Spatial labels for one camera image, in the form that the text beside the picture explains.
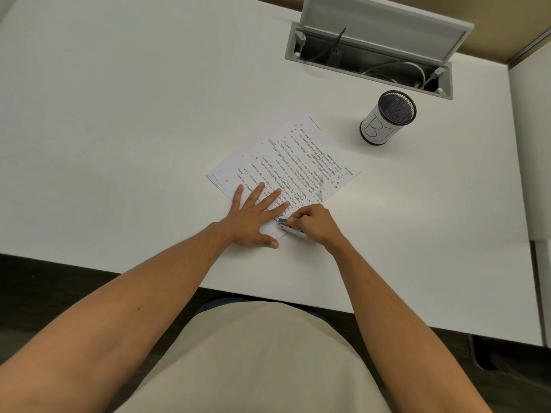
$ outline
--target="beige shirt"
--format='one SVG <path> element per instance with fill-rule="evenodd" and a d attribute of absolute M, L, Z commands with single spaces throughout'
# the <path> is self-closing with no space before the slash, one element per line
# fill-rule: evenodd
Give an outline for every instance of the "beige shirt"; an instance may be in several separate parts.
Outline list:
<path fill-rule="evenodd" d="M 367 412 L 389 408 L 326 322 L 281 303 L 198 314 L 117 413 Z"/>

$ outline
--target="forearm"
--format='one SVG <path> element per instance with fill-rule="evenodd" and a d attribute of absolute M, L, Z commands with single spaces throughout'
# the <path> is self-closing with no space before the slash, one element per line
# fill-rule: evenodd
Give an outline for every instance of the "forearm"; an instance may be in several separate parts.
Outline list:
<path fill-rule="evenodd" d="M 229 243 L 212 223 L 72 306 L 0 368 L 2 411 L 103 409 Z"/>
<path fill-rule="evenodd" d="M 328 250 L 369 354 L 401 411 L 490 412 L 444 344 L 352 245 L 344 239 Z"/>

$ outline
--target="black mesh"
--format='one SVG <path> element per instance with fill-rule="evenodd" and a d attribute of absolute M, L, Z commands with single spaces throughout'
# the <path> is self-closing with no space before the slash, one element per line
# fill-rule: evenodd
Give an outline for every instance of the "black mesh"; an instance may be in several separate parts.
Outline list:
<path fill-rule="evenodd" d="M 392 124 L 405 125 L 413 121 L 417 109 L 413 100 L 399 91 L 387 91 L 379 98 L 379 111 Z"/>

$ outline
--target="hand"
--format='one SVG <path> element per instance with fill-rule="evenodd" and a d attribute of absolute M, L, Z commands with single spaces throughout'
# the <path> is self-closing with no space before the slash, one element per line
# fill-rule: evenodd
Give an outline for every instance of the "hand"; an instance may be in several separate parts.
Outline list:
<path fill-rule="evenodd" d="M 231 242 L 242 246 L 266 245 L 271 248 L 279 246 L 278 241 L 270 235 L 263 235 L 259 229 L 262 224 L 283 213 L 289 206 L 289 202 L 284 202 L 272 210 L 266 210 L 281 194 L 281 189 L 278 188 L 255 205 L 263 190 L 264 183 L 260 183 L 249 195 L 243 207 L 239 208 L 243 193 L 243 185 L 239 184 L 231 201 L 230 213 L 220 222 L 224 230 L 229 232 Z"/>
<path fill-rule="evenodd" d="M 298 209 L 287 219 L 287 222 L 289 226 L 302 230 L 310 239 L 321 243 L 326 248 L 335 247 L 346 241 L 329 210 L 321 204 Z"/>

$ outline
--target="left hand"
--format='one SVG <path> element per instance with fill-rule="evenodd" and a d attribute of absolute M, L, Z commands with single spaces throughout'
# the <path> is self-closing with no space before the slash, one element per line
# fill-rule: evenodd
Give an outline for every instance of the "left hand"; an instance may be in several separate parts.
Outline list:
<path fill-rule="evenodd" d="M 263 235 L 259 229 L 262 224 L 283 213 L 289 206 L 289 202 L 284 202 L 272 210 L 266 210 L 281 194 L 281 189 L 278 188 L 255 205 L 263 190 L 264 183 L 260 183 L 249 195 L 243 207 L 239 208 L 243 193 L 243 185 L 239 184 L 231 201 L 230 213 L 220 222 L 224 230 L 229 232 L 231 242 L 242 246 L 266 245 L 274 249 L 279 246 L 278 241 L 270 235 Z"/>

